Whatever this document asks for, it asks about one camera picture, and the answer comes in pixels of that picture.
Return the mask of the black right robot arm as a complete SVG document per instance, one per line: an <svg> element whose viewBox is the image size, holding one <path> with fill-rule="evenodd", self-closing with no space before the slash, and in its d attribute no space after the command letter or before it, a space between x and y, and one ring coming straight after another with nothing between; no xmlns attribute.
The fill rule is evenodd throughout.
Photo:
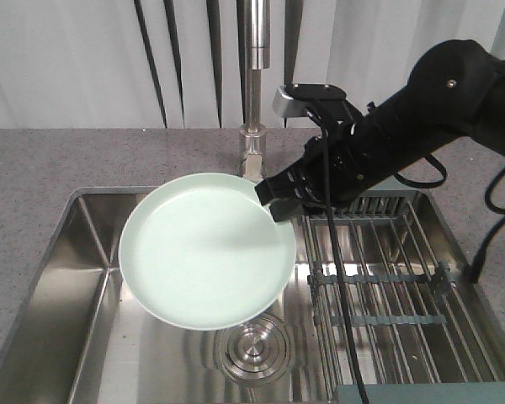
<svg viewBox="0 0 505 404"><path fill-rule="evenodd" d="M310 209L347 207L463 136L505 157L505 60L474 40L447 40L417 61L401 90L366 114L327 84L283 86L274 110L310 117L327 133L256 186L260 203L280 222Z"/></svg>

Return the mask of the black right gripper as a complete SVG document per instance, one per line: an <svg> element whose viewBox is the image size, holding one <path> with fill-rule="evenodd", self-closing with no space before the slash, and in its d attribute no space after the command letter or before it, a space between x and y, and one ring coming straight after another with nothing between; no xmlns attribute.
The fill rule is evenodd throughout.
<svg viewBox="0 0 505 404"><path fill-rule="evenodd" d="M306 144L297 167L260 181L254 190L277 223L313 215L316 207L343 209L375 185L375 177L349 156L344 138L322 128Z"/></svg>

